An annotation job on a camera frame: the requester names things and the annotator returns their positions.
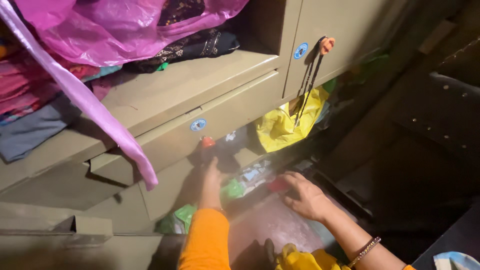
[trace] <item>purple plastic bag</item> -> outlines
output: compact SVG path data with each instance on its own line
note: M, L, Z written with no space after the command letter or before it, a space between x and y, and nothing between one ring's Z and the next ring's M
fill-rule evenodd
M237 15L248 0L204 0L202 15L157 26L166 0L15 0L40 38L65 59L112 66L155 56L166 45Z
M72 103L100 126L117 142L122 151L137 163L138 169L145 179L147 190L152 190L158 184L158 180L152 164L148 161L135 138L110 114L107 108L98 101L94 94L79 79L59 65L39 45L32 33L30 33L15 13L8 0L0 0L0 16L37 62L52 75Z

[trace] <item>blue circular sticker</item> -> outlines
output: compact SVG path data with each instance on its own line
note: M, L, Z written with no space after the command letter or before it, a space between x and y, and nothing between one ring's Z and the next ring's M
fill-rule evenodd
M207 125L207 121L203 118L200 118L193 121L193 123L190 125L190 129L192 131L199 131L199 130L202 130L206 125Z
M307 43L307 42L303 42L303 43L300 44L300 46L298 46L298 48L295 50L295 53L293 54L293 58L295 58L295 59L301 58L302 56L305 55L305 53L307 53L307 50L308 50L308 43Z

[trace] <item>bangle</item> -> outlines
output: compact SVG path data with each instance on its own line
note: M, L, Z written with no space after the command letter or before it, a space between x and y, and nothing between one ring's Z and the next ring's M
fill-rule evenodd
M380 237L376 237L375 239L373 239L367 245L367 247L362 252L360 252L360 254L355 259L353 259L353 261L351 263L348 264L348 267L352 268L361 258L363 258L363 256L365 256L367 253L369 253L370 250L372 250L372 248L374 246L376 246L381 240L382 239Z

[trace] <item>orange sleeve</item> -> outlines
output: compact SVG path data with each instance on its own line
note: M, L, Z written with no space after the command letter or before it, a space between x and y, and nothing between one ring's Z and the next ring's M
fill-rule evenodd
M192 217L179 270L229 270L227 218L217 210L200 209Z

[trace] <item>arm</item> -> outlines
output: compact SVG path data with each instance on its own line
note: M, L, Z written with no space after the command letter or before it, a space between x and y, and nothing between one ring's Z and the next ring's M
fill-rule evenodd
M299 198L284 197L287 206L301 216L322 223L335 237L352 261L372 240L372 236L358 226L344 211L336 207L320 188L297 172L282 177L298 192ZM402 270L407 265L381 244L376 245L360 261L358 270Z
M227 218L218 210L220 172L214 158L206 169L199 210L192 217L187 243L180 256L179 270L229 270Z

